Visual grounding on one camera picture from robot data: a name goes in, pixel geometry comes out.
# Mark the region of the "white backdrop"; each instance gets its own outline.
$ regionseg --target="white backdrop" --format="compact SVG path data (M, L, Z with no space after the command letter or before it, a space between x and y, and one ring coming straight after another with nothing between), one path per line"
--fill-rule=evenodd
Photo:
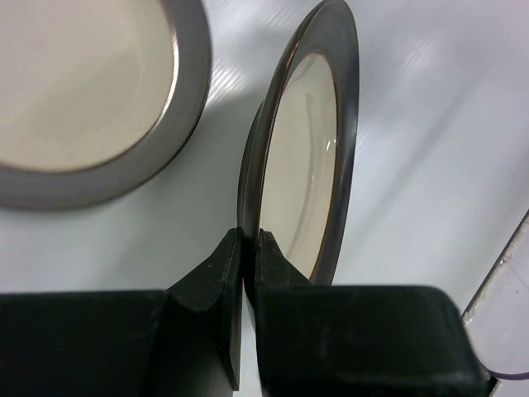
M317 0L207 0L207 109L160 175L67 213L0 210L0 290L168 287L236 224L251 120ZM463 308L529 208L529 27L521 0L349 1L360 124L338 284L436 285ZM240 395L257 395L243 330Z

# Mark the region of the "dark plate rim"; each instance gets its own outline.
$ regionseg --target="dark plate rim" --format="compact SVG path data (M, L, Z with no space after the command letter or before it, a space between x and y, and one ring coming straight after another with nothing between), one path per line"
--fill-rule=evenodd
M144 184L182 150L206 103L211 38L200 0L160 1L172 25L174 47L178 46L179 69L155 125L118 157L85 170L45 173L0 165L0 205L67 209L105 202Z

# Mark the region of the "upright plate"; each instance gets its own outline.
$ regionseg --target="upright plate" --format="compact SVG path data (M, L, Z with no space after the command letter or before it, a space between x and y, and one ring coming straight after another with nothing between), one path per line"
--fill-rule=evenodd
M296 30L250 129L238 224L255 246L271 231L285 257L330 284L341 248L355 157L359 55L355 21L326 0Z

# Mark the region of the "plate center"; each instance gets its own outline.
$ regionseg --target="plate center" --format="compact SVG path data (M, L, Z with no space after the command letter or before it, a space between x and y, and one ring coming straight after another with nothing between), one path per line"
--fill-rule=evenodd
M130 149L178 73L160 2L0 3L0 165L69 172Z
M336 158L336 93L331 69L311 54L279 102L264 175L260 228L310 277L322 244Z

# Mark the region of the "plate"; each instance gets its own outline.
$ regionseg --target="plate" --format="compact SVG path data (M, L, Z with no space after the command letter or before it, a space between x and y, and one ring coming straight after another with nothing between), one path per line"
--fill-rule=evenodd
M237 204L253 247L260 229L272 232L287 260L318 284L331 283L340 253L358 106L355 21L345 2L326 0L278 63L246 142Z
M31 0L0 22L1 205L115 198L189 139L212 63L199 0Z

